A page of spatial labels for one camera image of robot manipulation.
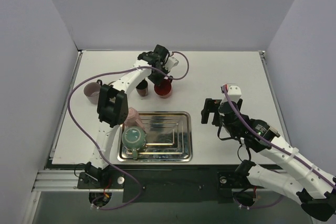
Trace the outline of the red mug black handle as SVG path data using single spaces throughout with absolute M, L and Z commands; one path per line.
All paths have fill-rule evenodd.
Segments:
M 164 79 L 159 85 L 154 86 L 154 92 L 163 99 L 169 98 L 172 95 L 172 81 Z

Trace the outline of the brown glazed mug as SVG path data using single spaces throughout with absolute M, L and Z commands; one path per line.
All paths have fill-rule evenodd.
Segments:
M 136 91 L 139 96 L 145 97 L 148 94 L 148 82 L 144 79 L 137 86 Z

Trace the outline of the lilac mug black handle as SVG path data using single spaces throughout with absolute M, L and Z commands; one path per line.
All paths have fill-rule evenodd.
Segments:
M 96 82 L 91 82 L 87 84 L 83 89 L 84 95 L 89 100 L 89 102 L 93 105 L 98 104 L 99 93 L 100 93 L 100 88 L 102 84 L 103 84 L 102 80 L 98 79 Z

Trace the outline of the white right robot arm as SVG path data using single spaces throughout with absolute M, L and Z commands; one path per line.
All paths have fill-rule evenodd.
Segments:
M 254 151 L 286 171 L 283 176 L 262 168 L 251 159 L 243 160 L 235 171 L 235 182 L 273 190 L 297 202 L 312 218 L 328 221 L 335 215 L 335 176 L 325 172 L 300 154 L 279 132 L 263 120 L 240 113 L 242 99 L 222 102 L 205 99 L 201 123 L 213 113 L 212 124 L 225 129 L 229 140 L 236 140 L 247 152 Z

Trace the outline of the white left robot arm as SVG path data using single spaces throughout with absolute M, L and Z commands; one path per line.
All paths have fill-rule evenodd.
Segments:
M 145 79 L 161 86 L 164 80 L 170 78 L 172 68 L 178 64 L 178 60 L 170 55 L 167 48 L 156 45 L 153 51 L 139 54 L 130 69 L 105 74 L 120 74 L 121 77 L 111 85 L 100 84 L 97 113 L 103 128 L 97 139 L 92 141 L 95 149 L 85 165 L 85 173 L 96 188 L 102 188 L 108 182 L 109 155 L 116 130 L 129 114 L 128 94 Z

